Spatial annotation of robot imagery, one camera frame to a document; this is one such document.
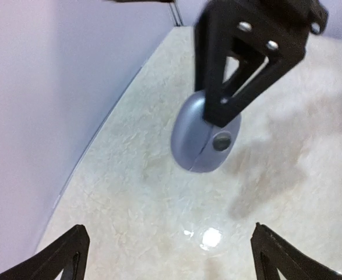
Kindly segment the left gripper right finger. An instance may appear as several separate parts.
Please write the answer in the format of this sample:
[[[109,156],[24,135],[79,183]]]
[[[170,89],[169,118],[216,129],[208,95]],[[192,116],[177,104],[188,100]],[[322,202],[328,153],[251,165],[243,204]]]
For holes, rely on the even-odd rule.
[[[306,256],[266,225],[256,224],[251,248],[257,279],[342,279],[342,274]]]

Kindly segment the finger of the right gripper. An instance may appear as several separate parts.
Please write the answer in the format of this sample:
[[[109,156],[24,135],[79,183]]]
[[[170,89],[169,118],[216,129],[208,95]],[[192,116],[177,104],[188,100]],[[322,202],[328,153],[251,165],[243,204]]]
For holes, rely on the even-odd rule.
[[[203,118],[226,126],[305,56],[309,27],[277,1],[209,1],[194,27]]]

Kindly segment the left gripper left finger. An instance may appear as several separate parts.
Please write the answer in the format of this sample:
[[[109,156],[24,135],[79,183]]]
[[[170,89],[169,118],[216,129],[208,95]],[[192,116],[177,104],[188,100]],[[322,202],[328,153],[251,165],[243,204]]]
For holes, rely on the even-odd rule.
[[[75,225],[45,249],[2,272],[2,279],[83,279],[90,238],[85,226]]]

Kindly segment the purple earbud charging case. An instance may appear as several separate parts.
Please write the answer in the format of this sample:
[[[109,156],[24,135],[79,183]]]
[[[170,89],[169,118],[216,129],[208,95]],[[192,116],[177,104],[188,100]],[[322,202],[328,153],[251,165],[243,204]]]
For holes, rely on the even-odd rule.
[[[171,152],[176,163],[194,173],[218,169],[233,148],[241,116],[220,128],[203,119],[205,93],[198,91],[182,105],[171,134]]]

